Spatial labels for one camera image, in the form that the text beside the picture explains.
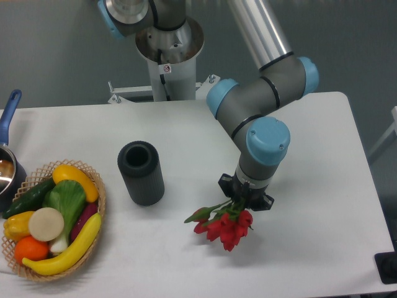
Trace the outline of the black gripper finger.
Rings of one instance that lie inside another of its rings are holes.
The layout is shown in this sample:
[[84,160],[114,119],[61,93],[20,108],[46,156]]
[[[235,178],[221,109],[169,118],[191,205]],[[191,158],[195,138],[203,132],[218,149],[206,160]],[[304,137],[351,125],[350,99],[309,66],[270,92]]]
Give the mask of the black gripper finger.
[[234,190],[233,190],[233,177],[223,173],[218,180],[218,185],[223,191],[223,194],[226,197],[233,197],[234,196]]
[[273,203],[274,198],[264,192],[260,196],[251,198],[249,208],[255,212],[270,210]]

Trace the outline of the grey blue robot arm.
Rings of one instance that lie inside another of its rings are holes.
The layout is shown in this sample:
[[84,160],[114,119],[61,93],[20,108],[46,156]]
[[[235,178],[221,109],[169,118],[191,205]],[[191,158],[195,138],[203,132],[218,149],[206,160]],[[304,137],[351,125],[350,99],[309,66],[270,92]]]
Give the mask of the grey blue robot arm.
[[[287,154],[290,132],[270,114],[312,93],[319,83],[315,64],[290,48],[268,1],[230,1],[229,7],[260,77],[247,86],[223,79],[210,86],[207,106],[240,151],[234,175],[219,185],[226,197],[253,211],[274,202],[266,189]],[[148,64],[155,101],[196,97],[196,57],[201,26],[185,1],[99,1],[103,20],[119,38],[135,36]]]

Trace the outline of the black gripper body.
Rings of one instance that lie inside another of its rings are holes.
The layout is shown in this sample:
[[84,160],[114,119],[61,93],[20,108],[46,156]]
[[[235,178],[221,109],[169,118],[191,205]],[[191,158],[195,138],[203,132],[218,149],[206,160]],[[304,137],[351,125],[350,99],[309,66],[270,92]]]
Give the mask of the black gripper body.
[[259,189],[250,188],[248,183],[233,182],[234,196],[231,198],[233,207],[235,209],[249,209],[249,203],[252,197],[257,197],[263,194],[267,189],[262,187]]

